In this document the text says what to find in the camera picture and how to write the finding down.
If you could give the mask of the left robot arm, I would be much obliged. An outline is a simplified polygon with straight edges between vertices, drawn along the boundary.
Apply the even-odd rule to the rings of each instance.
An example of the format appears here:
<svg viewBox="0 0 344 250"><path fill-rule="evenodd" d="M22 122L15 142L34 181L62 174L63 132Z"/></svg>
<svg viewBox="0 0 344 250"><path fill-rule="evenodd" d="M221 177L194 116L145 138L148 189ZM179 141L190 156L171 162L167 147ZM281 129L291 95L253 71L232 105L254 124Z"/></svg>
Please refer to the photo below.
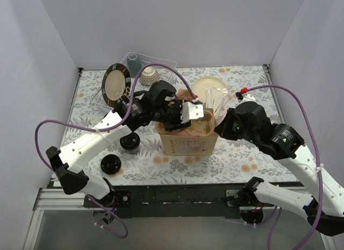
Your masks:
<svg viewBox="0 0 344 250"><path fill-rule="evenodd" d="M189 127L192 120L203 116L198 97L190 102L178 99L173 85L158 81L141 94L135 92L117 100L114 109L94 126L92 132L61 148L52 146L46 150L46 155L66 195L82 192L108 207L114 202L110 183L83 169L91 159L113 142L150 122L162 123L166 130L173 131Z"/></svg>

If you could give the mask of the pink paper gift bag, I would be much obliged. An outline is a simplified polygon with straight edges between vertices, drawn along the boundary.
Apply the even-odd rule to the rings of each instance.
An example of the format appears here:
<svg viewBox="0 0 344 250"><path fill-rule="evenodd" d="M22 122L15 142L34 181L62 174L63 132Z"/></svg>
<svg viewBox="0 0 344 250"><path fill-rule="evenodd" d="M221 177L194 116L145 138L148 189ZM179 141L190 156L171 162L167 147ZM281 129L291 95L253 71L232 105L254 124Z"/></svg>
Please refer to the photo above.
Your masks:
<svg viewBox="0 0 344 250"><path fill-rule="evenodd" d="M164 151L169 156L210 156L218 138L215 132L207 137L190 135L185 130L167 132L162 123L156 123L155 128L160 135Z"/></svg>

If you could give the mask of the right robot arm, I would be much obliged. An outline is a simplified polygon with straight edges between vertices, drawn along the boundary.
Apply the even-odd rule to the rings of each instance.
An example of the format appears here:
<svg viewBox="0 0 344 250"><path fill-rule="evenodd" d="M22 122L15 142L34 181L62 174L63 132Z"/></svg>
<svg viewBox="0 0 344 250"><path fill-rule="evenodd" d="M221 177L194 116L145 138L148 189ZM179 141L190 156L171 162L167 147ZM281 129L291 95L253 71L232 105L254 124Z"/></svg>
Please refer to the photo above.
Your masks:
<svg viewBox="0 0 344 250"><path fill-rule="evenodd" d="M295 129L271 123L263 106L247 95L236 108L227 110L214 131L227 140L252 143L291 171L309 191L301 194L252 177L229 197L230 202L241 206L277 205L306 219L310 225L320 210L316 230L327 236L343 233L343 187L324 168L317 168L315 157Z"/></svg>

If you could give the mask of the brown cardboard cup carrier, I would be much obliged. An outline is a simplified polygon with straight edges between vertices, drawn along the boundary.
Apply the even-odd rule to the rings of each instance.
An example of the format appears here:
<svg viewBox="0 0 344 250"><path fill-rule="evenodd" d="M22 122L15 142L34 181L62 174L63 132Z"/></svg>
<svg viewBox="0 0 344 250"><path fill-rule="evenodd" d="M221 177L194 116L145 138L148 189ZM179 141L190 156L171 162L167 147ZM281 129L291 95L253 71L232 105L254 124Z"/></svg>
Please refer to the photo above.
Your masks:
<svg viewBox="0 0 344 250"><path fill-rule="evenodd" d="M162 123L155 124L155 128L159 134L195 138L217 137L218 135L214 131L215 126L216 120L213 114L213 109L205 109L204 117L200 120L192 120L191 125L187 128L168 132L164 129Z"/></svg>

